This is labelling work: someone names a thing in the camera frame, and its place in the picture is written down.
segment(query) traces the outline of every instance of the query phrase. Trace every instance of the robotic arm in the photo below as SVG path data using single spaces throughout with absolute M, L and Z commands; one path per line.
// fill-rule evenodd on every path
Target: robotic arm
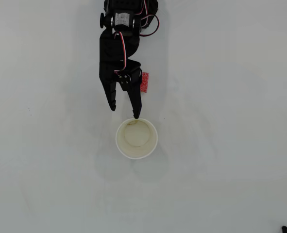
M 104 10 L 105 15 L 101 14 L 100 27 L 105 26 L 106 29 L 100 36 L 99 77 L 111 110 L 116 109 L 116 83 L 119 83 L 122 90 L 127 91 L 134 117 L 138 119 L 142 108 L 140 92 L 142 70 L 139 62 L 128 58 L 137 51 L 140 37 L 149 36 L 141 34 L 141 31 L 150 25 L 154 17 L 157 18 L 155 14 L 158 2 L 105 0 Z

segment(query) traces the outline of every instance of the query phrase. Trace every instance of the white paper cup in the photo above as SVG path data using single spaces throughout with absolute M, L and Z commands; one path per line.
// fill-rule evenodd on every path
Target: white paper cup
M 156 128 L 145 119 L 128 119 L 116 133 L 119 151 L 129 159 L 143 159 L 153 153 L 157 146 Z

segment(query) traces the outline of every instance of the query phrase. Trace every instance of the red wire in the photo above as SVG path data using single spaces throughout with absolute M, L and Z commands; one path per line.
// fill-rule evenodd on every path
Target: red wire
M 142 14 L 143 9 L 144 9 L 144 6 L 142 7 L 142 10 L 140 11 L 140 13 L 135 14 L 135 16 Z

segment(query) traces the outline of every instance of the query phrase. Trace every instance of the black bracket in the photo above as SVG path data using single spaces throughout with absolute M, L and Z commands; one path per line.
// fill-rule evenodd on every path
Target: black bracket
M 123 91 L 127 91 L 136 119 L 140 117 L 142 108 L 140 92 L 142 70 L 139 62 L 128 58 L 139 47 L 141 18 L 145 16 L 145 13 L 141 15 L 137 13 L 142 11 L 145 2 L 149 12 L 156 14 L 157 0 L 105 0 L 105 14 L 102 13 L 100 17 L 100 27 L 106 27 L 100 36 L 99 77 L 101 83 L 112 111 L 116 109 L 116 83 L 120 84 Z M 113 29 L 123 35 L 127 57 L 127 66 L 124 70 L 122 70 L 124 50 L 121 38 L 114 36 Z

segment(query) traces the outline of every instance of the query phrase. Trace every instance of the wire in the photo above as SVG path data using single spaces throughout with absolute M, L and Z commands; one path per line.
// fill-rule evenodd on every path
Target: wire
M 144 8 L 145 8 L 145 13 L 146 13 L 146 15 L 148 15 L 148 14 L 149 14 L 149 10 L 148 10 L 148 5 L 147 5 L 147 1 L 146 1 L 146 0 L 144 0 Z M 141 27 L 143 28 L 143 27 L 147 26 L 148 23 L 149 23 L 149 20 L 147 19 L 147 21 L 145 22 L 145 24 L 144 24 L 143 26 L 141 26 Z
M 147 0 L 144 0 L 145 13 L 148 14 Z
M 135 14 L 135 16 L 142 14 L 143 10 L 144 10 L 144 7 L 142 7 L 142 10 L 139 13 Z
M 114 39 L 116 38 L 116 35 L 117 35 L 117 34 L 120 35 L 120 38 L 121 38 L 121 40 L 122 40 L 123 53 L 124 53 L 124 67 L 123 67 L 123 69 L 121 69 L 121 70 L 114 70 L 115 73 L 119 73 L 119 72 L 123 71 L 123 70 L 126 68 L 126 65 L 127 65 L 126 47 L 125 47 L 124 37 L 123 37 L 122 32 L 115 32 L 115 33 L 114 33 Z
M 153 33 L 151 33 L 151 34 L 147 34 L 147 35 L 140 34 L 140 36 L 142 36 L 142 37 L 147 37 L 147 36 L 153 35 L 153 34 L 154 34 L 155 32 L 157 32 L 157 30 L 159 29 L 160 22 L 159 22 L 159 18 L 158 18 L 156 15 L 150 14 L 150 15 L 147 15 L 147 16 L 143 17 L 142 19 L 147 19 L 147 21 L 148 21 L 148 17 L 151 17 L 151 16 L 156 17 L 157 23 L 158 23 L 158 24 L 157 24 L 157 28 L 156 28 L 156 30 L 155 30 Z

